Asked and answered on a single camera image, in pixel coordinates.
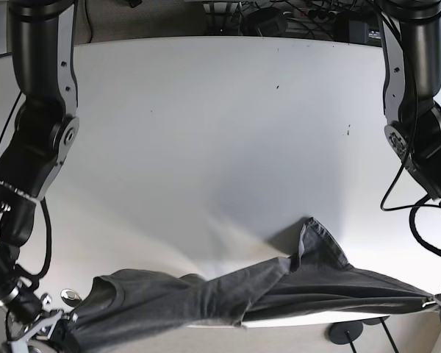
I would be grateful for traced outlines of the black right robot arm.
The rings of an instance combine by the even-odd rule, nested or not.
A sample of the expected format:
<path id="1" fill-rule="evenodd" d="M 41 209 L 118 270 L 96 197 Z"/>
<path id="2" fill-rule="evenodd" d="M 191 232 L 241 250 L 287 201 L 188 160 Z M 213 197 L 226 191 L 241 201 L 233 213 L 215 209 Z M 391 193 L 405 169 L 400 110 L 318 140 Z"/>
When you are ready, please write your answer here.
<path id="1" fill-rule="evenodd" d="M 21 325 L 8 335 L 6 352 L 30 352 L 40 341 L 54 352 L 78 352 L 69 323 L 74 314 L 45 309 L 37 296 L 51 253 L 31 274 L 18 264 L 34 226 L 36 207 L 60 172 L 79 131 L 74 72 L 76 1 L 11 1 L 11 54 L 19 94 L 9 115 L 14 133 L 0 151 L 0 307 L 5 324 Z"/>

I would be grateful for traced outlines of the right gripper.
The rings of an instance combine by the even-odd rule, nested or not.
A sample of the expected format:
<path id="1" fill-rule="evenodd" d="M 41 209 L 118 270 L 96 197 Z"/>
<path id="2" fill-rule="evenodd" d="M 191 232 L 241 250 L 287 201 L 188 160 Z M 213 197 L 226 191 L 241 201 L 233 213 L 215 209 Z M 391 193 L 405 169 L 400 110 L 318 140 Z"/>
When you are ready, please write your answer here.
<path id="1" fill-rule="evenodd" d="M 0 275 L 0 307 L 5 309 L 3 352 L 32 352 L 32 342 L 52 352 L 76 352 L 77 340 L 68 327 L 75 315 L 45 310 L 44 303 L 19 279 Z"/>

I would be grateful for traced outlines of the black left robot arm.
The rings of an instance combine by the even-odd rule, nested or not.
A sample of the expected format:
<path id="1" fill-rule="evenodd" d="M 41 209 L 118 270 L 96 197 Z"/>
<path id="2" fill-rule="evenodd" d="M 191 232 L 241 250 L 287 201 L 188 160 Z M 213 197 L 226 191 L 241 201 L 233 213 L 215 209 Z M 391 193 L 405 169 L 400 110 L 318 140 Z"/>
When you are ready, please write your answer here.
<path id="1" fill-rule="evenodd" d="M 419 234 L 417 212 L 441 210 L 441 1 L 372 1 L 384 54 L 383 108 L 386 139 L 404 171 L 426 192 L 407 206 L 413 238 L 441 257 Z"/>

